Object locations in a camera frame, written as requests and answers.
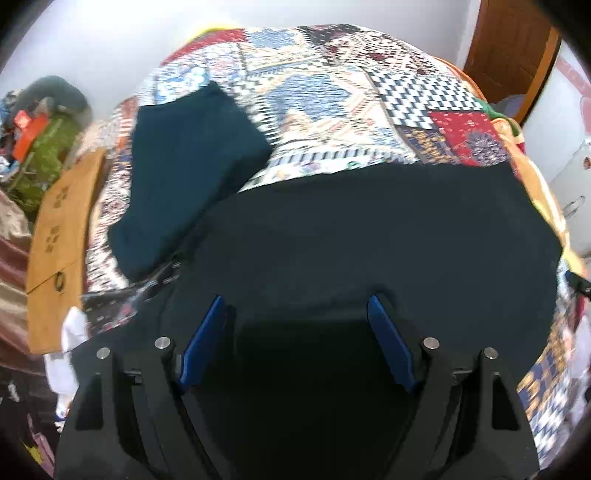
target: metal pin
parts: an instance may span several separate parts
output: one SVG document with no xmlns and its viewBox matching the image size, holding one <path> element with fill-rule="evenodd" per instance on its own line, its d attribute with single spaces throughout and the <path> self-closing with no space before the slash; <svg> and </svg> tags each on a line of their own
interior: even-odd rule
<svg viewBox="0 0 591 480">
<path fill-rule="evenodd" d="M 499 356 L 499 352 L 497 352 L 494 348 L 488 346 L 484 349 L 484 356 L 490 358 L 491 360 L 494 360 Z"/>
<path fill-rule="evenodd" d="M 99 348 L 96 351 L 96 356 L 97 358 L 100 358 L 101 360 L 104 360 L 105 358 L 107 358 L 109 355 L 111 354 L 111 349 L 109 349 L 108 347 L 102 347 Z"/>
<path fill-rule="evenodd" d="M 439 340 L 433 337 L 427 337 L 423 340 L 423 345 L 429 350 L 435 350 L 439 348 Z"/>
<path fill-rule="evenodd" d="M 169 345 L 170 345 L 170 338 L 168 338 L 168 337 L 156 338 L 156 341 L 154 342 L 154 346 L 160 350 L 165 349 Z"/>
</svg>

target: blue patterned fabric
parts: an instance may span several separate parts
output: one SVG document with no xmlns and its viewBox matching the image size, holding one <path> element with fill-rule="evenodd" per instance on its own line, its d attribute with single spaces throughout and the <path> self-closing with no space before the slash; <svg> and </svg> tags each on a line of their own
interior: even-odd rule
<svg viewBox="0 0 591 480">
<path fill-rule="evenodd" d="M 349 96 L 327 74 L 292 75 L 266 95 L 280 122 L 290 109 L 306 113 L 313 121 L 345 116 L 342 102 Z"/>
<path fill-rule="evenodd" d="M 278 50 L 281 47 L 288 47 L 294 44 L 294 36 L 289 30 L 263 28 L 262 30 L 251 32 L 248 38 L 256 48 L 268 47 Z"/>
</svg>

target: dark green cloth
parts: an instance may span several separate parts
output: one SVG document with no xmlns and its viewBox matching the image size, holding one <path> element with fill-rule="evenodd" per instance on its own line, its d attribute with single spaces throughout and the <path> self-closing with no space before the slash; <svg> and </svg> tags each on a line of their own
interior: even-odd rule
<svg viewBox="0 0 591 480">
<path fill-rule="evenodd" d="M 129 208 L 108 238 L 123 274 L 140 280 L 208 206 L 264 167 L 271 146 L 211 82 L 175 102 L 140 108 L 132 155 Z"/>
</svg>

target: red patterned fabric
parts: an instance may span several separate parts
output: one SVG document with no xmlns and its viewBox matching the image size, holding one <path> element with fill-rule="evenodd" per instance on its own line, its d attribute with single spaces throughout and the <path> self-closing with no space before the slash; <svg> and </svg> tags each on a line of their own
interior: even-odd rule
<svg viewBox="0 0 591 480">
<path fill-rule="evenodd" d="M 464 165 L 489 166 L 511 160 L 485 113 L 431 111 L 429 116 Z"/>
<path fill-rule="evenodd" d="M 217 32 L 211 32 L 204 38 L 199 37 L 192 42 L 187 43 L 183 48 L 177 50 L 172 55 L 167 57 L 160 65 L 166 65 L 167 63 L 170 63 L 171 61 L 176 60 L 183 55 L 191 53 L 192 51 L 198 50 L 200 48 L 207 47 L 208 45 L 238 41 L 246 41 L 244 30 L 241 28 L 236 28 L 235 30 L 219 30 Z"/>
</svg>

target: wooden door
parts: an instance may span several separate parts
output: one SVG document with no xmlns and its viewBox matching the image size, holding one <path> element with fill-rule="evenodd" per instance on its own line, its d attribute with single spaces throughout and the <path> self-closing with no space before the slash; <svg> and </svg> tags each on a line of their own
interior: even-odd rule
<svg viewBox="0 0 591 480">
<path fill-rule="evenodd" d="M 551 33 L 558 43 L 556 31 L 531 0 L 482 0 L 464 71 L 490 103 L 509 95 L 527 94 Z M 538 75 L 538 90 L 551 67 L 554 50 L 556 45 L 545 71 Z"/>
</svg>

